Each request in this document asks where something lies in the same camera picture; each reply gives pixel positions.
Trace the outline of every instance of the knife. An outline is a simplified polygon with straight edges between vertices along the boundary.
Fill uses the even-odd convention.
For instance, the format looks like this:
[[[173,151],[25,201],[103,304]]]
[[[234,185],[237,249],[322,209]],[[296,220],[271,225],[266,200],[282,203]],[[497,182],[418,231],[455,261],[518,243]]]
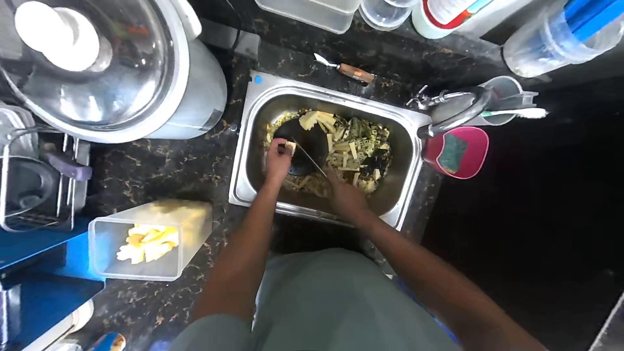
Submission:
[[[314,164],[316,166],[316,168],[325,176],[325,178],[327,178],[327,174],[325,174],[325,172],[323,172],[323,170],[321,169],[321,167],[316,164],[316,162],[314,162],[314,160],[312,159],[312,157],[308,154],[308,152],[306,151],[306,149],[304,149],[301,144],[299,144],[299,142],[297,142],[297,140],[295,140],[294,137],[292,137],[293,141],[295,142],[295,144],[297,144],[297,147],[299,149],[301,149],[301,151],[303,151],[303,153],[308,156],[308,159],[310,160],[310,162],[312,162],[312,164]]]
[[[325,66],[328,67],[333,67],[335,69],[338,70],[338,72],[344,74],[347,77],[351,77],[353,79],[357,79],[361,82],[365,82],[365,83],[372,83],[375,78],[377,78],[377,76],[375,76],[374,74],[370,74],[366,71],[362,71],[359,68],[355,68],[353,66],[349,66],[348,64],[334,64],[334,63],[330,63],[329,61],[327,61],[323,56],[319,55],[319,54],[314,54],[314,57],[316,58],[316,60],[322,64],[324,64]]]

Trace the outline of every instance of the sink basin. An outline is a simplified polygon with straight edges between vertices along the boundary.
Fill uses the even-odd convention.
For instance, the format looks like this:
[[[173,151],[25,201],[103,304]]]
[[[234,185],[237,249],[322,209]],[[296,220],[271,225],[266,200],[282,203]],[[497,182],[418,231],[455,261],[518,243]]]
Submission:
[[[431,123],[420,112],[381,104],[361,97],[331,91],[267,73],[251,71],[240,135],[230,182],[231,204],[250,206],[264,183],[266,126],[286,111],[302,108],[325,111],[343,117],[358,117],[380,123],[390,130],[392,162],[387,176],[370,196],[371,209],[389,225],[401,229],[418,173],[422,166],[418,127]],[[338,224],[346,224],[332,210],[329,200],[282,188],[276,211]]]

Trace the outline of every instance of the pot lid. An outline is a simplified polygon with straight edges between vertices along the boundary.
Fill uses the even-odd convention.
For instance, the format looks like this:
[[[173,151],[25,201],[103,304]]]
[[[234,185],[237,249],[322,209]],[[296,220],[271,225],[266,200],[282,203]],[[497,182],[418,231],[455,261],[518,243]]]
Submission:
[[[166,14],[177,16],[175,9],[161,8],[167,2],[0,1],[0,72],[47,122],[100,141],[98,132],[127,129],[151,116],[184,75],[177,62],[180,37],[170,31],[172,21],[176,30],[181,23]],[[179,99],[165,121],[182,94],[174,94]]]

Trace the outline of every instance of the power cord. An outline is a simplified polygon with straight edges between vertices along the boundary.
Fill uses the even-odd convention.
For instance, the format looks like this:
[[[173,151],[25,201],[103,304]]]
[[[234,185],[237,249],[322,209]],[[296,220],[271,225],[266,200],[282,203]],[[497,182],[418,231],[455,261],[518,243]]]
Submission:
[[[238,28],[236,29],[236,38],[234,38],[234,43],[232,44],[232,47],[229,50],[230,54],[234,55],[234,50],[236,49],[236,47],[238,46],[238,42],[240,41],[240,28],[243,26],[243,18],[240,16],[240,13],[234,8],[234,5],[232,5],[230,0],[225,0],[225,2],[227,2],[228,5],[230,5],[230,7],[232,8],[232,11],[234,11],[236,16],[238,17]]]

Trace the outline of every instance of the pink sponge holder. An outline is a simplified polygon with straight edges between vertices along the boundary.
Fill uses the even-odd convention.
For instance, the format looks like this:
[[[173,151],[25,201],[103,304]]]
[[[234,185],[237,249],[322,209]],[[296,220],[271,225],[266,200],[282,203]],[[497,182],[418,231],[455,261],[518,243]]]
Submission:
[[[450,133],[468,143],[466,152],[459,163],[459,169],[455,173],[445,171],[438,161],[444,150],[444,136]],[[446,133],[427,139],[426,148],[422,155],[423,159],[430,163],[433,168],[448,176],[458,179],[469,179],[477,175],[485,162],[490,138],[481,128],[462,126]]]

